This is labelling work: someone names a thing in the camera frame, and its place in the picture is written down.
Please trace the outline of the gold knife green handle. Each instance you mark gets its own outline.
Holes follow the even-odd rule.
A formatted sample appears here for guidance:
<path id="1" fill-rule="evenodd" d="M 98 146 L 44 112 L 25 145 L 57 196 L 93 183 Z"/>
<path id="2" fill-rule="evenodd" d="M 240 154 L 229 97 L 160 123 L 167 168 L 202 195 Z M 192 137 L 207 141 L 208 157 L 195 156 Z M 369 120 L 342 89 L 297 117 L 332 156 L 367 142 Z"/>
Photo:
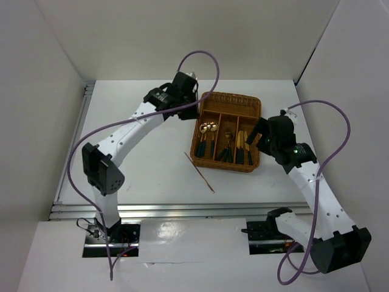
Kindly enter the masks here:
<path id="1" fill-rule="evenodd" d="M 238 132 L 237 135 L 237 142 L 236 142 L 236 163 L 240 164 L 241 163 L 241 131 Z"/>
<path id="2" fill-rule="evenodd" d="M 244 165 L 244 131 L 241 130 L 239 133 L 240 133 L 240 139 L 239 139 L 240 157 L 239 157 L 239 162 L 240 162 L 240 164 Z"/>
<path id="3" fill-rule="evenodd" d="M 244 132 L 244 146 L 245 146 L 245 149 L 247 151 L 247 158 L 248 158 L 249 165 L 253 165 L 252 155 L 250 152 L 250 145 L 247 143 L 247 138 L 248 138 L 248 134 L 245 131 Z"/>

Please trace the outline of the brown wicker cutlery tray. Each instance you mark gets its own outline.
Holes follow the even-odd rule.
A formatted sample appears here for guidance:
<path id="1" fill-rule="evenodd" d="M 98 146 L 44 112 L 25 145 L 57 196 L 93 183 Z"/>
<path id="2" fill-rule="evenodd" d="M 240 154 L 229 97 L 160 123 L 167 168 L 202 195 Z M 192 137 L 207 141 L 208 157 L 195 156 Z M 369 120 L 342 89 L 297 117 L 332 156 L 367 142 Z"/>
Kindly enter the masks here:
<path id="1" fill-rule="evenodd" d="M 199 107 L 190 157 L 195 166 L 250 173 L 260 164 L 255 143 L 246 139 L 262 113 L 260 99 L 213 92 Z"/>

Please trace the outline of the copper chopstick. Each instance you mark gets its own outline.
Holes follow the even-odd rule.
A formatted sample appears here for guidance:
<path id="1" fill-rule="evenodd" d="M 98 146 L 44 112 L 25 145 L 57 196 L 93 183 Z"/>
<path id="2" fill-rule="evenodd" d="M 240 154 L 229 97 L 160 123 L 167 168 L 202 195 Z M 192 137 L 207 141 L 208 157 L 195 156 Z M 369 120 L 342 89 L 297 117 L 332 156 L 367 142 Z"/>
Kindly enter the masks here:
<path id="1" fill-rule="evenodd" d="M 191 159 L 191 157 L 186 153 L 184 152 L 184 155 L 187 157 L 187 159 L 190 161 L 190 163 L 192 164 L 192 166 L 194 167 L 194 169 L 197 171 L 198 175 L 203 179 L 203 181 L 205 182 L 206 186 L 209 188 L 209 190 L 211 191 L 211 193 L 215 193 L 215 190 L 212 188 L 212 186 L 209 184 L 209 182 L 206 180 L 205 176 L 200 172 L 200 170 L 198 169 L 198 167 L 194 164 L 193 160 Z"/>

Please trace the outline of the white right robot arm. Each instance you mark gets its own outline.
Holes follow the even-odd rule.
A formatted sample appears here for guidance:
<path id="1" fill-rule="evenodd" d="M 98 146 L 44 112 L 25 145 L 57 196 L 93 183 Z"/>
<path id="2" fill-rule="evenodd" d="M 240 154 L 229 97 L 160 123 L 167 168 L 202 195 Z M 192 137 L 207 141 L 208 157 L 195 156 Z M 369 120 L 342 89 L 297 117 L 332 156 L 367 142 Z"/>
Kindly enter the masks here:
<path id="1" fill-rule="evenodd" d="M 275 159 L 296 186 L 315 215 L 312 228 L 288 207 L 268 212 L 266 234 L 287 235 L 309 253 L 320 273 L 359 263 L 371 242 L 367 228 L 358 228 L 337 201 L 321 174 L 321 164 L 306 143 L 298 143 L 294 123 L 288 115 L 260 118 L 247 138 L 258 139 L 257 149 Z"/>

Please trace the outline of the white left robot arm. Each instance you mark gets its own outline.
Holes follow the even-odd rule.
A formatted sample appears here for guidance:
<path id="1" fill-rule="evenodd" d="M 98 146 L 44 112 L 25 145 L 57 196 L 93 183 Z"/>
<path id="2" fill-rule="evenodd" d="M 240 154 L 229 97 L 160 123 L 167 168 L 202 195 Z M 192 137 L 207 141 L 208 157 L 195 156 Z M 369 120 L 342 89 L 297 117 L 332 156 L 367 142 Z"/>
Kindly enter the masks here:
<path id="1" fill-rule="evenodd" d="M 87 143 L 81 149 L 83 171 L 92 186 L 95 204 L 100 208 L 95 214 L 99 236 L 107 243 L 120 237 L 121 218 L 118 211 L 117 192 L 125 182 L 119 170 L 129 152 L 153 129 L 177 114 L 181 120 L 199 116 L 198 107 L 165 113 L 152 117 L 144 115 L 177 108 L 198 99 L 198 80 L 194 72 L 177 72 L 171 83 L 165 83 L 148 92 L 136 112 L 134 122 L 126 123 L 96 145 Z"/>

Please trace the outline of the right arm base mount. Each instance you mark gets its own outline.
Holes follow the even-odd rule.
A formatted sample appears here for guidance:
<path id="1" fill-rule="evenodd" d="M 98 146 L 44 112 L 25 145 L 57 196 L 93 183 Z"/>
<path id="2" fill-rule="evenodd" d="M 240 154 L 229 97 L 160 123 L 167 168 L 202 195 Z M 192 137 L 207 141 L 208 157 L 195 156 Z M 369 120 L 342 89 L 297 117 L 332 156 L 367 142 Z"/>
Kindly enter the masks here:
<path id="1" fill-rule="evenodd" d="M 294 240 L 279 232 L 275 219 L 289 214 L 290 208 L 281 207 L 267 213 L 264 221 L 248 221 L 241 229 L 249 241 L 249 254 L 284 254 L 294 245 Z"/>

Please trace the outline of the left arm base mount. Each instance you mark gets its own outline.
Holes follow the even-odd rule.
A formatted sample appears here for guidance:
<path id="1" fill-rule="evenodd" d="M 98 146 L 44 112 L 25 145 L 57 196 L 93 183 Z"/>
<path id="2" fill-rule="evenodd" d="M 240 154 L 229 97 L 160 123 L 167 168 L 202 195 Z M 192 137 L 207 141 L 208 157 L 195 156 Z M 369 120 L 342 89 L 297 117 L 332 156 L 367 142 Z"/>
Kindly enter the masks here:
<path id="1" fill-rule="evenodd" d="M 83 258 L 107 257 L 105 236 L 101 230 L 86 218 L 78 218 L 76 226 L 85 231 Z M 124 223 L 117 231 L 108 235 L 109 250 L 112 257 L 123 253 L 122 257 L 139 256 L 140 224 Z"/>

